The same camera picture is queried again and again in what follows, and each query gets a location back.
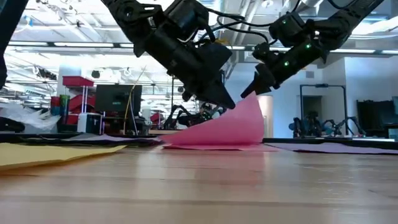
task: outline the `ceiling light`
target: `ceiling light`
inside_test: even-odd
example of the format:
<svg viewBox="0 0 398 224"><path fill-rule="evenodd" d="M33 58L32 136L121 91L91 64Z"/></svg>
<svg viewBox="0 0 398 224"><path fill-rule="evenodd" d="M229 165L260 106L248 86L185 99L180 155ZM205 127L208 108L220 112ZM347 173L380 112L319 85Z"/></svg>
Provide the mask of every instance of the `ceiling light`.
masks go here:
<svg viewBox="0 0 398 224"><path fill-rule="evenodd" d="M265 0L261 3L261 6L264 8L271 7L274 4L272 0Z"/></svg>
<svg viewBox="0 0 398 224"><path fill-rule="evenodd" d="M117 85L117 83L110 83L110 82L94 82L94 85Z"/></svg>
<svg viewBox="0 0 398 224"><path fill-rule="evenodd" d="M365 50L365 49L337 49L332 50L333 53L352 53L352 54L373 54L375 50Z"/></svg>
<svg viewBox="0 0 398 224"><path fill-rule="evenodd" d="M120 44L120 47L134 48L134 44Z"/></svg>
<svg viewBox="0 0 398 224"><path fill-rule="evenodd" d="M290 48L289 47L270 47L269 50L277 50L280 52L286 52L286 51L290 50Z"/></svg>
<svg viewBox="0 0 398 224"><path fill-rule="evenodd" d="M225 46L227 49L230 50L244 50L245 46Z"/></svg>
<svg viewBox="0 0 398 224"><path fill-rule="evenodd" d="M7 81L8 83L17 83L17 84L22 84L22 83L28 83L28 84L40 84L43 83L41 81Z"/></svg>
<svg viewBox="0 0 398 224"><path fill-rule="evenodd" d="M46 42L10 41L9 46L48 46Z"/></svg>
<svg viewBox="0 0 398 224"><path fill-rule="evenodd" d="M382 50L382 54L396 54L398 55L398 50Z"/></svg>
<svg viewBox="0 0 398 224"><path fill-rule="evenodd" d="M58 47L113 47L112 43L73 43L73 42L56 42Z"/></svg>

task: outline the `cable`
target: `cable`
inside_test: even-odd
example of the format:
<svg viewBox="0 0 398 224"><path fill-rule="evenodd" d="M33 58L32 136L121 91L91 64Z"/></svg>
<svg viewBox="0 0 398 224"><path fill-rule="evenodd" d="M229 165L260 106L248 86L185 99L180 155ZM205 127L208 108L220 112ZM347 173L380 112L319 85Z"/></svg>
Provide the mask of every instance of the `cable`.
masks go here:
<svg viewBox="0 0 398 224"><path fill-rule="evenodd" d="M138 135L137 125L136 125L136 119L135 119L135 117L134 117L133 108L134 108L134 107L132 106L132 103L130 103L130 110L131 110L132 122L134 123L134 130L136 131L136 135Z"/></svg>
<svg viewBox="0 0 398 224"><path fill-rule="evenodd" d="M218 17L217 17L217 23L218 23L219 25L223 26L224 24L220 21L220 18L221 18L221 16L218 16ZM235 28L232 28L232 27L225 27L225 28L227 28L227 29L229 29L229 30L231 30L231 31L241 32L241 33L244 33L244 34L254 34L254 35L258 35L258 36L264 38L264 39L266 40L267 43L269 42L267 36L264 35L264 34L262 34L262 33L259 33L259 32L248 31L248 30L239 30L239 29L235 29Z"/></svg>
<svg viewBox="0 0 398 224"><path fill-rule="evenodd" d="M276 43L278 41L278 39L275 39L273 41L271 41L271 43L269 43L269 45L271 46L272 44Z"/></svg>
<svg viewBox="0 0 398 224"><path fill-rule="evenodd" d="M214 35L212 29L210 28L210 26L205 26L206 29L206 33L209 35L210 41L214 42L216 41L216 36Z"/></svg>
<svg viewBox="0 0 398 224"><path fill-rule="evenodd" d="M136 85L137 85L137 83L138 83L138 81L139 81L141 75L144 74L144 72L145 72L145 70L146 70L146 67L147 67L147 66L144 67L144 69L142 70L141 74L139 74L139 76L138 76L136 82L135 82L135 83L133 84L133 86L131 87L130 94L129 94L129 101L127 102L127 105L126 105L126 112L125 112L125 114L124 114L123 134L126 134L126 118L127 118L127 113L128 113L128 111L129 111L129 105L130 105L130 103L131 103L132 91L134 90L134 87L136 87Z"/></svg>
<svg viewBox="0 0 398 224"><path fill-rule="evenodd" d="M223 25L221 25L221 26L212 28L212 29L211 29L211 32L218 31L218 30L220 30L220 29L223 29L223 28L226 28L226 27L229 27L229 26L235 26L235 25L240 24L240 23L242 23L242 21L236 21L236 22L230 22L230 23L227 23L227 24L223 24ZM201 41L202 41L207 35L208 35L208 32L206 32L205 34L203 34L203 35L200 37L199 41L196 42L195 44L201 44Z"/></svg>
<svg viewBox="0 0 398 224"><path fill-rule="evenodd" d="M297 7L299 6L301 0L297 0L296 5L294 6L292 12L296 11Z"/></svg>
<svg viewBox="0 0 398 224"><path fill-rule="evenodd" d="M333 6L336 9L346 9L347 7L349 7L350 5L352 5L354 2L356 2L357 0L352 0L350 3L348 3L347 5L341 7L338 6L333 0L328 0L328 2L331 4L331 6Z"/></svg>
<svg viewBox="0 0 398 224"><path fill-rule="evenodd" d="M188 37L187 40L180 40L180 39L178 39L178 38L177 38L177 39L178 39L180 42L182 42L182 43L187 43L188 41L194 39L195 36L196 36L197 34L198 34L198 29L197 29L195 32L193 32L193 33L191 34L191 36Z"/></svg>
<svg viewBox="0 0 398 224"><path fill-rule="evenodd" d="M217 11L217 10L214 10L214 9L210 9L210 8L207 8L207 11L212 12L212 13L214 13L216 15L221 16L221 17L228 17L228 18L235 19L235 20L245 20L244 16L241 16L241 15L223 13L223 12L220 12L220 11Z"/></svg>

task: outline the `wooden table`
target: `wooden table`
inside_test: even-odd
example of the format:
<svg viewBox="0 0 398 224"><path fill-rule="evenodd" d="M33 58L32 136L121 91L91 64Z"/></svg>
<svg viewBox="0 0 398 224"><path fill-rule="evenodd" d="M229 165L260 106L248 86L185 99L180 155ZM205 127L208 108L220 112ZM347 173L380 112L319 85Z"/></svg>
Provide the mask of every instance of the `wooden table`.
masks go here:
<svg viewBox="0 0 398 224"><path fill-rule="evenodd" d="M398 157L124 149L0 173L2 224L398 222Z"/></svg>

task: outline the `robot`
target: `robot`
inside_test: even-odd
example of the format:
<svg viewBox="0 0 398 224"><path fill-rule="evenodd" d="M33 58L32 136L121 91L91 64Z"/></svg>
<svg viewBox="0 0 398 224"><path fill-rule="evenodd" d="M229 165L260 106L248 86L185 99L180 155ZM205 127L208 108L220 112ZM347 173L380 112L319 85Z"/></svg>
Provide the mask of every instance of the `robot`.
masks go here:
<svg viewBox="0 0 398 224"><path fill-rule="evenodd" d="M0 88L7 77L3 54L15 31L28 0L5 0L0 5ZM193 95L198 100L233 109L234 101L218 78L221 67L232 55L232 51L218 43L208 25L209 12L226 16L222 12L208 9L196 0L175 0L165 11L160 5L141 4L135 0L102 0L126 37L134 44L134 54L140 57L147 52L169 75L184 84L183 99ZM328 19L304 22L294 10L269 24L273 39L283 46L291 47L286 53L271 51L272 43L257 45L252 53L261 63L256 65L254 80L243 91L245 98L251 92L267 93L280 85L300 69L314 60L326 58L331 50L340 48L353 29L383 0L353 0L340 7ZM236 22L249 24L244 18L228 14ZM199 30L207 31L209 39L193 43Z"/></svg>
<svg viewBox="0 0 398 224"><path fill-rule="evenodd" d="M178 112L177 117L172 119L175 110L179 108L181 110ZM186 127L201 124L205 121L213 119L213 115L218 112L218 109L218 106L212 109L209 103L203 103L200 107L199 113L191 114L182 105L173 105L170 115L164 123L164 129L176 129L177 122L179 124L185 125Z"/></svg>
<svg viewBox="0 0 398 224"><path fill-rule="evenodd" d="M322 124L318 120L318 113L311 111L306 115L302 121L300 118L294 118L293 123L289 124L289 129L293 131L293 138L305 138L305 137L321 137L322 133L325 133L328 137L342 137L343 133L341 128L346 121L351 120L358 129L358 136L365 136L366 132L360 127L356 117L347 117L340 123L336 124L335 120L328 119ZM350 133L354 136L355 133L348 127Z"/></svg>

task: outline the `purple mat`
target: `purple mat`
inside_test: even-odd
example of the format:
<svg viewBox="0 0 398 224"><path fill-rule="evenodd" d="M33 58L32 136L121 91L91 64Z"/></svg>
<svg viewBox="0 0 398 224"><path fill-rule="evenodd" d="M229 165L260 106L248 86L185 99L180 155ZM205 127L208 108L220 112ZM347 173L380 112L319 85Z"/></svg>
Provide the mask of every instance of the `purple mat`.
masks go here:
<svg viewBox="0 0 398 224"><path fill-rule="evenodd" d="M325 152L325 153L349 153L349 154L398 154L398 150L378 149L372 147L353 147L339 143L322 144L290 144L290 143L267 143L268 146L277 147L295 152Z"/></svg>

